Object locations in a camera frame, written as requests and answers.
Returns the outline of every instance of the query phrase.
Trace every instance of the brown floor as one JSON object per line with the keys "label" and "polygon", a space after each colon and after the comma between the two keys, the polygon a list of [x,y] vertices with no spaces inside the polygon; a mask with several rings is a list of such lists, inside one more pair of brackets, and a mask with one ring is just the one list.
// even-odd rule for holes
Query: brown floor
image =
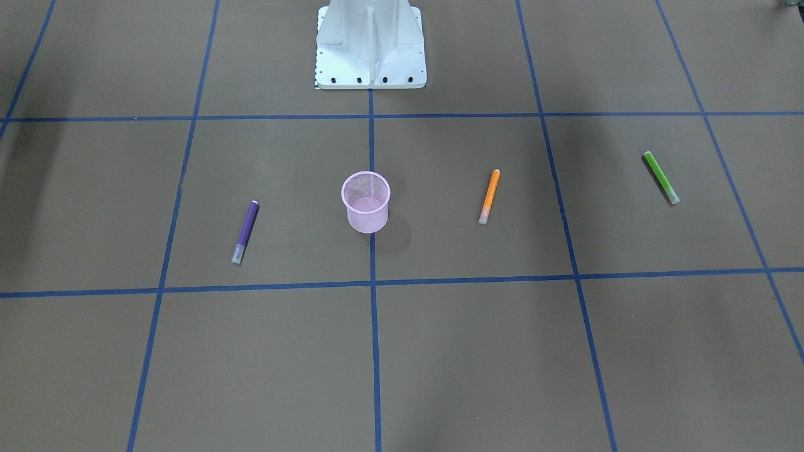
{"label": "brown floor", "polygon": [[802,450],[796,8],[416,0],[332,92],[325,2],[0,2],[0,450]]}

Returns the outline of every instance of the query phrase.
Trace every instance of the marker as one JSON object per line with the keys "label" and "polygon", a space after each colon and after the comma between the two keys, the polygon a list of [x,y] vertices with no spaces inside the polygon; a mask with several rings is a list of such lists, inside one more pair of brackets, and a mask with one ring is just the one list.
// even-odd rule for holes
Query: marker
{"label": "marker", "polygon": [[258,210],[260,210],[260,203],[252,199],[251,204],[248,206],[246,219],[243,221],[243,228],[240,230],[240,238],[237,239],[235,255],[232,256],[232,264],[239,264],[240,259],[243,258],[243,251],[245,251],[248,238],[251,236],[251,230],[254,227],[254,219],[256,218],[256,211]]}
{"label": "marker", "polygon": [[667,180],[667,176],[664,175],[664,171],[656,162],[656,157],[650,151],[645,152],[642,157],[645,158],[645,161],[648,162],[648,166],[654,172],[656,176],[656,180],[658,180],[659,184],[664,188],[664,192],[667,194],[667,197],[670,198],[671,204],[678,204],[681,199],[679,196],[675,194],[675,190],[673,190],[673,186],[670,185],[670,181]]}
{"label": "marker", "polygon": [[486,224],[489,220],[489,212],[491,212],[491,203],[494,202],[494,193],[497,191],[497,183],[500,180],[500,170],[491,171],[491,180],[489,181],[489,189],[486,190],[486,200],[483,201],[483,210],[480,212],[480,224]]}

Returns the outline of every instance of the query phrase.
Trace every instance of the pink mesh cup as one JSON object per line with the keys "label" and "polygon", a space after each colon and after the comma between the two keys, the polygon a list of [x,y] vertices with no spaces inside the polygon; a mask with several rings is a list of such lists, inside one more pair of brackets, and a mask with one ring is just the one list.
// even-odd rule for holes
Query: pink mesh cup
{"label": "pink mesh cup", "polygon": [[391,187],[381,175],[360,171],[349,176],[341,187],[341,200],[347,207],[347,219],[357,232],[371,234],[388,222]]}

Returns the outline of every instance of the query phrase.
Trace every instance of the blue tape line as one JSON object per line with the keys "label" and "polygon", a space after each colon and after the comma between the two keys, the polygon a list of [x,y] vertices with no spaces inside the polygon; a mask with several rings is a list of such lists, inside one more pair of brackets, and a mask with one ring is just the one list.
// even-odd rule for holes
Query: blue tape line
{"label": "blue tape line", "polygon": [[[195,134],[195,124],[201,106],[201,96],[203,93],[203,85],[207,76],[207,66],[209,64],[209,55],[212,50],[212,39],[215,36],[215,25],[218,20],[218,10],[220,7],[220,0],[215,0],[215,7],[212,10],[212,21],[209,26],[209,36],[207,37],[207,48],[204,51],[203,64],[201,65],[201,76],[199,77],[199,86],[195,94],[195,106],[193,107],[193,119],[190,123],[190,132],[187,134],[187,145],[184,148],[184,159],[182,161],[182,172],[178,177],[178,187],[176,188],[176,199],[173,206],[173,216],[170,220],[170,231],[167,235],[167,244],[165,246],[165,257],[162,262],[162,272],[159,276],[159,289],[164,290],[165,281],[167,279],[167,269],[170,264],[170,251],[173,248],[173,238],[176,232],[176,223],[178,221],[178,210],[182,202],[182,185],[184,183],[184,175],[187,173],[187,161],[190,159],[190,151],[193,145],[193,136]],[[148,381],[148,368],[150,366],[150,357],[154,349],[154,338],[156,336],[156,327],[159,320],[159,310],[162,306],[162,292],[156,296],[154,302],[154,315],[151,319],[150,332],[148,334],[148,345],[146,347],[146,355],[142,362],[142,374],[140,375],[140,386],[137,390],[137,401],[134,405],[134,415],[131,420],[131,430],[129,431],[129,442],[126,448],[127,452],[133,452],[134,443],[137,440],[137,428],[139,426],[140,411],[142,410],[142,400],[145,396],[146,384]]]}
{"label": "blue tape line", "polygon": [[600,363],[597,358],[597,348],[595,347],[595,339],[592,332],[592,324],[589,321],[589,313],[586,310],[586,301],[584,296],[584,289],[580,283],[578,264],[575,257],[575,249],[572,246],[572,236],[569,231],[569,222],[567,221],[567,212],[564,209],[564,200],[561,196],[561,185],[556,171],[556,161],[553,158],[552,146],[550,144],[550,135],[548,132],[547,121],[544,117],[544,107],[542,106],[542,98],[539,94],[539,82],[536,79],[536,70],[533,64],[533,57],[531,55],[531,46],[527,38],[527,29],[525,27],[525,19],[522,13],[522,4],[520,0],[516,0],[516,10],[519,15],[519,27],[522,30],[522,41],[525,46],[525,54],[527,55],[527,66],[531,71],[531,82],[533,83],[533,93],[536,97],[536,106],[539,109],[539,119],[542,125],[542,134],[544,135],[544,145],[547,149],[548,160],[550,162],[550,173],[553,177],[553,184],[556,189],[556,199],[558,200],[559,210],[561,212],[561,221],[564,223],[564,238],[567,241],[567,250],[569,251],[569,260],[572,264],[572,275],[575,279],[575,287],[578,293],[578,301],[580,303],[580,311],[584,318],[584,327],[586,330],[586,340],[589,343],[589,354],[592,357],[592,365],[594,367],[595,379],[597,380],[597,391],[600,394],[601,408],[605,418],[606,431],[609,434],[609,445],[612,452],[617,452],[617,439],[614,436],[614,427],[611,420],[609,411],[609,402],[605,395],[605,386],[603,385],[603,376],[601,374]]}
{"label": "blue tape line", "polygon": [[431,277],[421,279],[386,279],[377,281],[378,286],[418,286],[422,284],[475,284],[479,282],[519,282],[519,281],[567,281],[575,277],[571,274],[540,276],[490,276],[490,277]]}
{"label": "blue tape line", "polygon": [[45,297],[96,297],[99,295],[157,294],[157,288],[140,289],[90,289],[90,290],[40,290],[36,292],[1,292],[0,298],[45,298]]}
{"label": "blue tape line", "polygon": [[771,267],[771,273],[801,273],[804,272],[804,267]]}
{"label": "blue tape line", "polygon": [[142,411],[142,399],[146,394],[146,381],[148,380],[148,369],[150,368],[150,357],[154,350],[154,338],[156,337],[156,326],[159,320],[159,311],[162,309],[162,294],[157,294],[154,302],[154,313],[151,315],[151,325],[148,330],[148,343],[146,344],[146,355],[142,360],[142,372],[140,373],[140,384],[137,387],[137,400],[134,402],[134,415],[131,417],[131,430],[129,431],[129,442],[126,446],[127,452],[134,451],[134,442],[137,440],[137,428],[140,425],[140,412]]}
{"label": "blue tape line", "polygon": [[190,121],[192,116],[13,117],[9,122]]}
{"label": "blue tape line", "polygon": [[381,113],[377,119],[425,119],[436,117],[538,117],[538,113]]}
{"label": "blue tape line", "polygon": [[50,6],[47,8],[47,14],[45,14],[45,19],[42,21],[42,28],[39,30],[39,36],[36,38],[36,43],[34,44],[34,49],[31,51],[31,56],[28,57],[28,62],[25,64],[25,69],[23,70],[23,75],[19,77],[19,83],[17,83],[17,89],[14,91],[14,96],[11,97],[11,103],[8,106],[8,111],[6,111],[6,121],[0,125],[0,138],[6,134],[6,127],[8,127],[8,120],[11,118],[11,115],[14,114],[14,108],[17,107],[17,102],[19,101],[19,95],[23,92],[23,86],[25,85],[25,80],[28,79],[28,74],[31,73],[31,67],[34,65],[34,59],[36,58],[36,52],[39,51],[39,46],[42,45],[42,40],[45,37],[45,31],[47,31],[47,26],[50,24],[51,16],[53,15],[53,8],[55,7],[55,0],[51,0]]}
{"label": "blue tape line", "polygon": [[[769,269],[771,273],[804,273],[804,267],[776,267]],[[627,279],[639,277],[696,277],[719,276],[732,274],[763,274],[764,269],[710,269],[710,270],[672,270],[663,272],[630,272],[630,273],[579,273],[577,278],[585,279]],[[482,282],[529,282],[529,281],[572,281],[576,277],[571,274],[526,275],[526,276],[491,276],[491,277],[434,277],[413,279],[377,280],[377,286],[418,286],[438,284],[475,284]],[[245,290],[292,290],[292,289],[325,289],[337,287],[369,287],[371,281],[328,281],[328,282],[287,282],[273,284],[243,284],[233,286],[176,286],[144,287],[132,289],[90,289],[90,290],[46,290],[33,292],[0,292],[0,298],[46,298],[46,297],[87,297],[102,295],[131,294],[189,294],[203,292],[233,292]]]}
{"label": "blue tape line", "polygon": [[687,76],[687,82],[690,84],[690,89],[692,90],[692,95],[695,97],[695,102],[698,104],[698,108],[703,114],[703,122],[706,124],[707,130],[709,132],[709,137],[712,139],[712,144],[714,145],[715,152],[717,153],[717,158],[720,160],[720,165],[723,167],[723,172],[726,174],[728,185],[732,188],[732,193],[734,194],[734,200],[737,201],[737,206],[740,208],[740,214],[743,216],[745,227],[749,230],[751,241],[753,242],[754,248],[757,251],[759,260],[762,263],[762,269],[765,271],[765,275],[768,278],[768,283],[770,284],[770,287],[773,290],[773,295],[776,297],[776,302],[779,305],[781,316],[784,318],[785,324],[787,325],[787,329],[790,332],[790,337],[793,339],[793,344],[795,345],[796,351],[798,352],[798,357],[804,364],[804,348],[802,348],[801,341],[798,339],[798,334],[796,333],[793,322],[790,320],[790,316],[787,313],[785,303],[782,300],[781,295],[779,294],[779,291],[776,287],[776,282],[773,279],[773,274],[770,271],[770,268],[768,267],[768,261],[765,259],[765,254],[762,252],[762,247],[759,245],[757,234],[754,232],[754,228],[751,225],[751,220],[749,219],[748,212],[745,210],[745,205],[743,204],[743,200],[740,197],[740,192],[737,190],[737,186],[734,183],[732,173],[728,169],[726,159],[723,156],[723,152],[720,149],[720,144],[718,143],[717,137],[715,136],[715,130],[712,128],[712,123],[709,121],[708,113],[704,109],[704,104],[701,102],[700,96],[698,95],[698,90],[695,88],[695,83],[692,81],[692,76],[690,75],[690,71],[687,68],[687,63],[684,61],[684,57],[681,55],[681,48],[679,47],[678,42],[675,40],[675,34],[673,33],[672,28],[670,27],[670,22],[667,20],[667,15],[664,13],[662,3],[659,0],[654,1],[656,3],[656,7],[658,8],[658,12],[662,16],[662,21],[664,22],[664,26],[667,29],[667,34],[670,36],[670,40],[673,43],[675,54],[679,58],[679,62],[681,63],[681,67],[684,70],[684,74]]}
{"label": "blue tape line", "polygon": [[368,170],[374,170],[374,90],[368,90]]}
{"label": "blue tape line", "polygon": [[[374,170],[374,90],[368,90],[368,168]],[[376,234],[368,245],[369,282],[371,287],[371,360],[374,368],[374,450],[383,450],[382,401],[379,386],[379,320],[377,318],[377,253]]]}
{"label": "blue tape line", "polygon": [[586,273],[580,279],[625,279],[630,277],[690,277],[730,274],[762,274],[764,269],[673,270],[669,272]]}
{"label": "blue tape line", "polygon": [[708,116],[804,116],[804,112],[706,112]]}
{"label": "blue tape line", "polygon": [[[706,112],[708,116],[804,116],[804,112]],[[701,116],[701,112],[553,112],[553,113],[377,113],[375,119],[425,119],[462,117],[651,117]],[[198,115],[198,121],[271,121],[283,119],[367,119],[367,114],[241,114]],[[10,117],[2,123],[16,122],[123,122],[191,121],[192,116],[110,116],[110,117]]]}
{"label": "blue tape line", "polygon": [[199,121],[255,121],[273,119],[366,119],[367,114],[237,114],[202,115]]}
{"label": "blue tape line", "polygon": [[381,409],[381,391],[379,386],[379,321],[377,315],[377,270],[375,234],[371,234],[369,242],[369,261],[371,274],[371,355],[374,363],[374,448],[375,452],[383,451],[383,423]]}
{"label": "blue tape line", "polygon": [[700,116],[700,112],[556,112],[545,117],[640,117],[640,116]]}
{"label": "blue tape line", "polygon": [[368,287],[370,281],[290,282],[277,284],[243,284],[237,286],[166,287],[165,294],[193,294],[202,292],[238,292],[245,290],[325,289],[335,287]]}

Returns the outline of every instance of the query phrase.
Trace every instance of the green marker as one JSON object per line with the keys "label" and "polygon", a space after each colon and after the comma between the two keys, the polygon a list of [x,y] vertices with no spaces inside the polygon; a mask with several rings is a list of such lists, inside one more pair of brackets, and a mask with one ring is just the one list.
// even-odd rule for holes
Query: green marker
{"label": "green marker", "polygon": [[654,157],[650,151],[645,152],[642,157],[644,157],[645,161],[648,162],[648,166],[650,166],[650,169],[654,172],[656,179],[662,185],[662,188],[664,188],[664,192],[667,193],[667,197],[670,198],[670,203],[678,204],[681,199],[679,199],[679,196],[675,194],[673,186],[670,185],[670,181],[667,180],[667,176],[664,175],[664,171],[662,171],[662,168],[658,165],[658,162],[656,162],[656,157]]}

